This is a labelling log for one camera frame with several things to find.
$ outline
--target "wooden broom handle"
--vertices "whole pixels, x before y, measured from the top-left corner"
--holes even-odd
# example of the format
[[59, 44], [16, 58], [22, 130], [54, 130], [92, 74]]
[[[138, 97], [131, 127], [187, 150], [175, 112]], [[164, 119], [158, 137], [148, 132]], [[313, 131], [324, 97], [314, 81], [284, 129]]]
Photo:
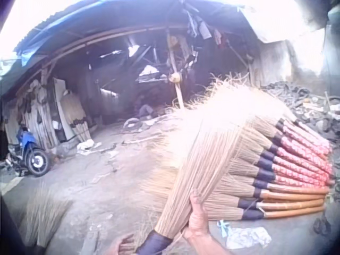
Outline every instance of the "wooden broom handle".
[[291, 203], [257, 203], [257, 208], [263, 210], [297, 210], [309, 207], [322, 206], [324, 204], [323, 199], [302, 201], [302, 202], [291, 202]]
[[288, 194], [288, 193], [276, 193], [270, 192], [268, 190], [261, 190], [261, 198], [272, 198], [287, 201], [308, 201], [315, 199], [323, 199], [324, 195], [314, 195], [314, 194]]
[[265, 213], [265, 218], [273, 219], [273, 218], [292, 217], [292, 216], [298, 216], [298, 215], [313, 214], [313, 213], [317, 213], [323, 210], [325, 210], [324, 206], [305, 208], [305, 209], [299, 209], [299, 210], [289, 210], [289, 211], [270, 211], [270, 212]]
[[279, 191], [284, 193], [295, 193], [295, 194], [328, 194], [329, 187], [321, 188], [300, 188], [292, 186], [284, 186], [278, 184], [268, 183], [268, 189], [273, 191]]

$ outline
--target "motorcycle wheel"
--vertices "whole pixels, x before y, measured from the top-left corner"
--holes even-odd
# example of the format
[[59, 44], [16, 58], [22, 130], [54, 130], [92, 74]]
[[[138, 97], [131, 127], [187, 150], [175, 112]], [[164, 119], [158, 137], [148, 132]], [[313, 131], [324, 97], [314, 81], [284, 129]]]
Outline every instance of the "motorcycle wheel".
[[28, 171], [36, 177], [45, 175], [50, 170], [50, 160], [44, 150], [35, 148], [26, 157]]

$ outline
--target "motorcycle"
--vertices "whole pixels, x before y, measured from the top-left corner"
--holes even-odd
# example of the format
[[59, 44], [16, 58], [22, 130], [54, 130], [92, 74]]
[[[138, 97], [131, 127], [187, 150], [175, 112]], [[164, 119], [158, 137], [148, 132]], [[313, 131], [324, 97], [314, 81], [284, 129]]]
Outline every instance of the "motorcycle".
[[36, 177], [45, 175], [50, 170], [50, 159], [41, 149], [33, 134], [29, 131], [22, 132], [22, 145], [10, 144], [6, 162], [14, 168], [18, 176], [28, 173]]

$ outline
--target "dirt ground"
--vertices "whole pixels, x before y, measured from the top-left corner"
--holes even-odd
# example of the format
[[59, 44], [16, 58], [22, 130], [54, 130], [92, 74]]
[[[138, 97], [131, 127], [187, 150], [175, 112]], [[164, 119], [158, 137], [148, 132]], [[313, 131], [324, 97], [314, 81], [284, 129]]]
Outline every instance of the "dirt ground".
[[[97, 251], [103, 254], [112, 241], [125, 233], [133, 232], [142, 239], [157, 219], [154, 212], [138, 206], [138, 184], [152, 169], [149, 146], [152, 140], [123, 145], [122, 142], [144, 139], [160, 134], [170, 125], [160, 122], [141, 133], [121, 133], [122, 124], [106, 126], [96, 131], [92, 138], [101, 142], [94, 149], [106, 149], [116, 144], [109, 152], [94, 152], [87, 156], [76, 154], [69, 157], [41, 178], [25, 177], [9, 191], [4, 199], [12, 210], [23, 208], [30, 195], [44, 182], [57, 197], [73, 201], [60, 228], [48, 246], [50, 255], [80, 254], [85, 236], [99, 233]], [[259, 220], [256, 222], [232, 222], [233, 227], [264, 227], [271, 236], [270, 244], [263, 248], [259, 244], [234, 250], [235, 254], [318, 254], [335, 240], [340, 225], [340, 206], [328, 205], [326, 215], [332, 224], [332, 233], [327, 237], [312, 230], [314, 220], [320, 214], [289, 219]], [[210, 229], [216, 239], [225, 245], [215, 222]], [[170, 254], [195, 254], [185, 242], [180, 241]]]

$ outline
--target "hand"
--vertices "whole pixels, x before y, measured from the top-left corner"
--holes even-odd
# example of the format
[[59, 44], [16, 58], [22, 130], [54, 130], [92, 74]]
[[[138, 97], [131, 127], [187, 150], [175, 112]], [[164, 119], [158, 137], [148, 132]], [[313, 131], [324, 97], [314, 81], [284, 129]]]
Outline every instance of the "hand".
[[194, 189], [190, 195], [192, 213], [189, 218], [189, 226], [183, 230], [183, 237], [190, 239], [192, 237], [208, 236], [208, 214], [203, 206], [202, 197], [197, 189]]
[[133, 245], [133, 234], [127, 234], [117, 239], [107, 250], [106, 255], [132, 254], [135, 247]]

